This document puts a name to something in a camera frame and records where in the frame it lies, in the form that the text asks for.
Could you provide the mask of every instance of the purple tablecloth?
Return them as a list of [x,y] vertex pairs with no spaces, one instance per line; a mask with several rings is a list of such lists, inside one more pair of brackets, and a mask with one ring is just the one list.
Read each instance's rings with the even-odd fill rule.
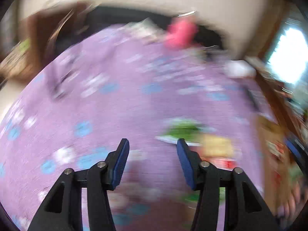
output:
[[[74,73],[60,87],[64,97],[52,99],[48,77],[64,76],[74,58]],[[265,100],[261,108],[271,113]],[[185,51],[144,45],[113,26],[58,56],[9,110],[0,126],[0,201],[26,230],[65,168],[90,168],[127,138],[121,184],[108,193],[117,230],[185,230],[181,196],[189,189],[176,148],[155,139],[178,117],[230,138],[241,150],[239,166],[262,191],[255,112],[239,84]],[[84,192],[82,208],[86,231]]]

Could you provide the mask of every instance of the brown cardboard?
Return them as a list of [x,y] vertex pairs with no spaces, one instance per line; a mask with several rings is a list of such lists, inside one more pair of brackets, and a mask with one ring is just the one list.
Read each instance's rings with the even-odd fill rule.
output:
[[263,153],[264,200],[275,215],[290,194],[289,151],[284,145],[281,127],[263,116],[257,116],[257,130]]

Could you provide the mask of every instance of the metal screw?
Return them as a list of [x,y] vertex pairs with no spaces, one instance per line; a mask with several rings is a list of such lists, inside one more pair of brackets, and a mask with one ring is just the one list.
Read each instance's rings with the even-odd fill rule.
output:
[[240,167],[236,167],[234,169],[234,171],[237,173],[237,174],[241,174],[243,172],[243,169],[241,169]]
[[210,165],[210,163],[208,163],[207,161],[201,161],[200,162],[201,167],[208,167],[209,165]]
[[69,175],[73,170],[71,168],[67,168],[64,170],[64,174]]
[[98,164],[97,164],[98,167],[105,167],[106,166],[106,162],[104,161],[100,161]]

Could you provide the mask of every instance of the floor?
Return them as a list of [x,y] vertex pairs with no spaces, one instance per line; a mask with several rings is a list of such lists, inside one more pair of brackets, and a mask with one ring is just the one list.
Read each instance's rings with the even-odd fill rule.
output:
[[0,90],[0,122],[25,87],[16,81],[8,81]]

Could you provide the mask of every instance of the pink object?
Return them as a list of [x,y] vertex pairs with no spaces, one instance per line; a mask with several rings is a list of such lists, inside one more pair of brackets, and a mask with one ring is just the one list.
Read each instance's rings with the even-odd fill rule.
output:
[[197,26],[189,17],[176,18],[168,27],[166,44],[177,49],[186,48],[196,32]]

